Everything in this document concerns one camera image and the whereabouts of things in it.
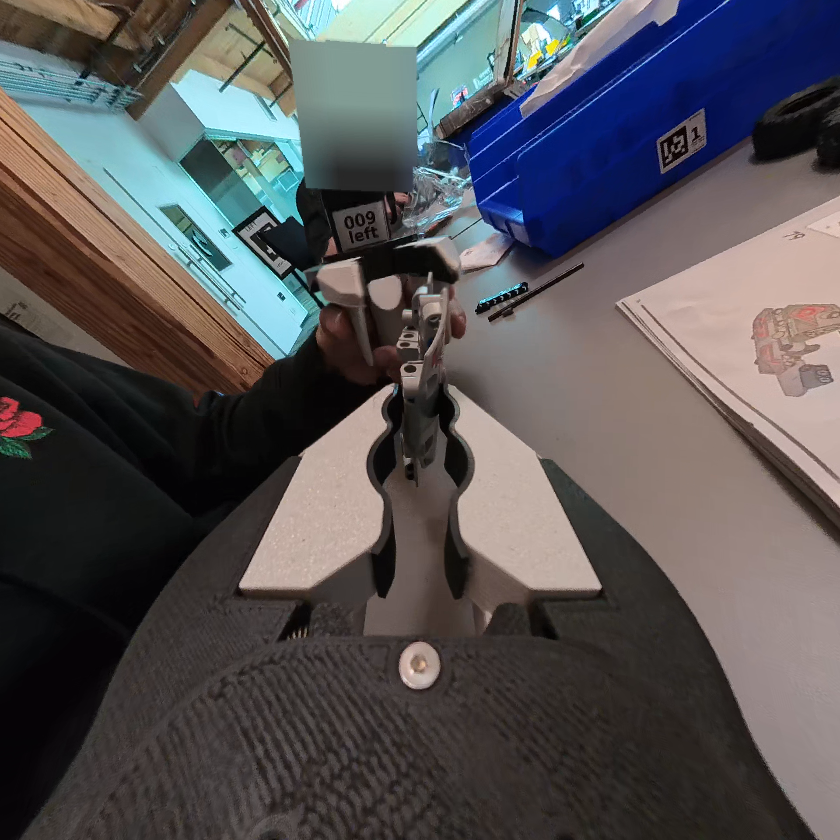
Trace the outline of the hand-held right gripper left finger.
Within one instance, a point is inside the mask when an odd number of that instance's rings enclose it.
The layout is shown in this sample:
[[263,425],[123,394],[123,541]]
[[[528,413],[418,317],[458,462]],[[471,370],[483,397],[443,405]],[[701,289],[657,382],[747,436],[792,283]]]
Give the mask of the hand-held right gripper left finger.
[[398,408],[385,387],[300,456],[238,584],[255,599],[385,597],[396,570],[392,503]]

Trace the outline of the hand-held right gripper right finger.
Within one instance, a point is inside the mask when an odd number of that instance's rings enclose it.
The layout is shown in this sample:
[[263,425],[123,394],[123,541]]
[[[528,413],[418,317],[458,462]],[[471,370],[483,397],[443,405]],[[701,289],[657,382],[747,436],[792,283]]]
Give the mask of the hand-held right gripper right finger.
[[452,596],[476,607],[598,597],[602,584],[538,454],[453,386],[445,435]]

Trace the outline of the small grey brick panel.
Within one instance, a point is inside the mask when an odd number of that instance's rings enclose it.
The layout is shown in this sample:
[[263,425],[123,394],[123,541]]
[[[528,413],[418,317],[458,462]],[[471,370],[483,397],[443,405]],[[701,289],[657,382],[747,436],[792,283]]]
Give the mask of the small grey brick panel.
[[[426,277],[405,275],[401,279],[404,309],[402,331],[396,346],[405,361],[422,362],[428,356],[432,362],[440,362],[449,341],[447,344],[434,344],[434,292],[438,283],[448,283],[436,280],[432,273]],[[451,300],[449,314],[450,317],[453,314]]]

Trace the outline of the long grey brick assembly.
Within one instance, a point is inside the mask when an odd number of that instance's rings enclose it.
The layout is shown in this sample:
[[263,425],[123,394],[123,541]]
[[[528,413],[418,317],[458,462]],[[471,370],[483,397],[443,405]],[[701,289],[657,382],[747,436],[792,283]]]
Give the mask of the long grey brick assembly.
[[401,369],[403,400],[401,447],[407,480],[419,485],[421,471],[433,464],[437,454],[439,399],[445,382],[445,365],[407,363]]

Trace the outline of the person's left hand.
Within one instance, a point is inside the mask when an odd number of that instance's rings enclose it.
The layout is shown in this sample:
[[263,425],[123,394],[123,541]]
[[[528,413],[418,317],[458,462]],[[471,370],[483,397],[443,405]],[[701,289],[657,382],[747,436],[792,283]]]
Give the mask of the person's left hand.
[[354,385],[383,385],[400,380],[402,361],[397,348],[382,345],[372,349],[368,362],[355,334],[349,314],[329,304],[320,311],[317,344],[328,368]]

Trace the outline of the small black brick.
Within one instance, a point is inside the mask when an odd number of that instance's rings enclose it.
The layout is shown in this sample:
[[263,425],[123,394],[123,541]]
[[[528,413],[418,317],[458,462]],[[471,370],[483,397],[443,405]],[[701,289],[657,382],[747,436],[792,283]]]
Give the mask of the small black brick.
[[506,305],[508,301],[511,301],[514,298],[519,298],[528,291],[529,284],[527,281],[523,281],[515,286],[502,290],[493,296],[482,298],[476,304],[476,314],[483,314],[493,308]]

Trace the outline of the black folding chair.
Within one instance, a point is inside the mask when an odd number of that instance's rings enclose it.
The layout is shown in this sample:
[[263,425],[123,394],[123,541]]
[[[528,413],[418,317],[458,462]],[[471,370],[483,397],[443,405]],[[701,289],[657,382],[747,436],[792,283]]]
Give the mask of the black folding chair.
[[318,306],[324,307],[324,303],[312,291],[305,277],[305,272],[315,266],[314,260],[308,251],[303,226],[294,217],[289,217],[280,223],[276,231],[276,239],[273,242],[281,254],[286,257],[293,266],[292,273],[298,279],[301,288],[308,294],[309,298]]

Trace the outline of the clear plastic bag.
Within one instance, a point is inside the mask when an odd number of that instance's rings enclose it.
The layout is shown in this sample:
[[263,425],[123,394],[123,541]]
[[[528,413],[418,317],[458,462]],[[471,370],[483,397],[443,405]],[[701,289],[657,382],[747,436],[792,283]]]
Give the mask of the clear plastic bag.
[[403,209],[402,229],[408,234],[431,235],[449,220],[472,188],[469,174],[446,172],[428,166],[413,168],[413,189]]

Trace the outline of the small paper packet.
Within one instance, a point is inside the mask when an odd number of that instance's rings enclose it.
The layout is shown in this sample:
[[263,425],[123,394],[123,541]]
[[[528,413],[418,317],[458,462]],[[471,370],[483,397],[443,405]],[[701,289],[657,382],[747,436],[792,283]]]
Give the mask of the small paper packet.
[[491,234],[460,254],[462,272],[483,270],[497,265],[515,244],[516,240],[507,234]]

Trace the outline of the framed marker sign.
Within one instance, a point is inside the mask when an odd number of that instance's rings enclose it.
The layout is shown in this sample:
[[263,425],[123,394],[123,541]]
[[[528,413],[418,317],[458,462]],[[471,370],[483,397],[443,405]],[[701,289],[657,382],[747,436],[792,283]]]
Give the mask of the framed marker sign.
[[273,246],[279,227],[277,217],[263,206],[233,226],[232,232],[278,279],[283,280],[293,271],[293,266]]

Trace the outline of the black axle rod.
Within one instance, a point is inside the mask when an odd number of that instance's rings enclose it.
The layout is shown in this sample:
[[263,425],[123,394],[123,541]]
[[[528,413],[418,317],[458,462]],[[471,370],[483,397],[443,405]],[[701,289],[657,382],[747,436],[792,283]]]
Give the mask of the black axle rod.
[[500,313],[504,308],[513,307],[516,310],[518,307],[522,306],[524,303],[530,301],[531,299],[537,297],[538,295],[544,293],[545,291],[548,291],[549,289],[558,285],[559,283],[568,279],[569,277],[572,277],[575,273],[579,272],[584,267],[585,267],[585,263],[580,262],[580,263],[572,266],[571,268],[565,270],[564,272],[560,273],[556,277],[553,277],[549,280],[544,281],[539,286],[537,286],[533,289],[530,288],[528,290],[528,292],[525,293],[524,295],[512,299],[506,305],[503,305],[500,309],[491,313],[491,315],[489,315],[488,322],[495,322],[497,320],[500,320]]

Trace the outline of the blue bin with marker tag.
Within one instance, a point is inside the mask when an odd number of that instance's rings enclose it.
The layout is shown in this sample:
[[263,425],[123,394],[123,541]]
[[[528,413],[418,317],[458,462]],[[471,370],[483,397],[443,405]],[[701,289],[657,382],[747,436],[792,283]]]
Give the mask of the blue bin with marker tag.
[[[558,257],[746,139],[777,101],[838,74],[839,2],[679,2],[527,118],[469,142],[483,220]],[[707,145],[661,175],[659,137],[706,110]]]

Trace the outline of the person's black sweater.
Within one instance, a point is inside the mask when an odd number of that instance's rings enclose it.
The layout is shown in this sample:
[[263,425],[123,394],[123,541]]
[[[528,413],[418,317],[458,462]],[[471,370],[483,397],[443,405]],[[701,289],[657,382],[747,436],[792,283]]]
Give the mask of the person's black sweater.
[[74,760],[152,602],[263,480],[202,476],[195,401],[2,327],[2,838]]

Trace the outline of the upright thin panel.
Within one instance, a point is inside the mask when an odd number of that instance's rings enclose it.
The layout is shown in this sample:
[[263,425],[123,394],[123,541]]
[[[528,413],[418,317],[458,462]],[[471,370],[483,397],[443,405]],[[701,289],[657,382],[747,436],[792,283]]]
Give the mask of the upright thin panel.
[[524,1],[501,1],[493,61],[493,83],[503,87],[515,76]]

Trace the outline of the brick instruction booklet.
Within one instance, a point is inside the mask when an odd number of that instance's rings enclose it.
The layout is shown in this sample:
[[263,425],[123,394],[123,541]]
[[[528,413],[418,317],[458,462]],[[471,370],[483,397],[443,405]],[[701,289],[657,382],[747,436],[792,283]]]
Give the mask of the brick instruction booklet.
[[839,198],[616,303],[839,521]]

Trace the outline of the white paper sheet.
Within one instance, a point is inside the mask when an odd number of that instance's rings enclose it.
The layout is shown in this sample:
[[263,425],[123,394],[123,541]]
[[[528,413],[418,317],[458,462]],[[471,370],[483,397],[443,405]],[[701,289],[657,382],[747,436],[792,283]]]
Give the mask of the white paper sheet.
[[665,25],[676,15],[679,1],[622,1],[616,9],[580,40],[570,53],[538,83],[520,106],[525,119],[600,60],[650,24]]

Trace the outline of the black white marker tag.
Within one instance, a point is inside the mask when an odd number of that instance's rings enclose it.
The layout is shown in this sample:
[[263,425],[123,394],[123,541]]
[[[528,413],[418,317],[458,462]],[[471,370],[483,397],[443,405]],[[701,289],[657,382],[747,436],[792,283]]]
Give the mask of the black white marker tag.
[[659,172],[665,175],[707,145],[706,110],[699,111],[658,138]]

